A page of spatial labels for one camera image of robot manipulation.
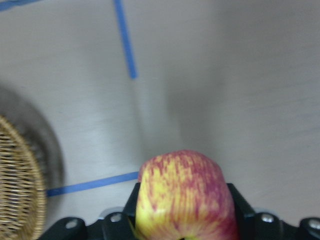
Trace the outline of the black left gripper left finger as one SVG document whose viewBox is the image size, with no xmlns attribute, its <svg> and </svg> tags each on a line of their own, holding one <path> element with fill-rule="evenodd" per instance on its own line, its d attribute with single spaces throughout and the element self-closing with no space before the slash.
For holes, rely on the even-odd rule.
<svg viewBox="0 0 320 240">
<path fill-rule="evenodd" d="M 124 207 L 112 207 L 101 213 L 105 240 L 137 240 L 136 208 L 140 183 L 136 183 Z"/>
</svg>

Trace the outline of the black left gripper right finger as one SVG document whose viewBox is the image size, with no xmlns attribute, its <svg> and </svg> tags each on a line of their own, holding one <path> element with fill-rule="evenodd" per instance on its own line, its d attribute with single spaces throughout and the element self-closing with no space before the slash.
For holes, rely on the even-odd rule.
<svg viewBox="0 0 320 240">
<path fill-rule="evenodd" d="M 234 184 L 228 183 L 241 240 L 281 240 L 283 228 L 280 219 L 267 211 L 256 211 Z"/>
</svg>

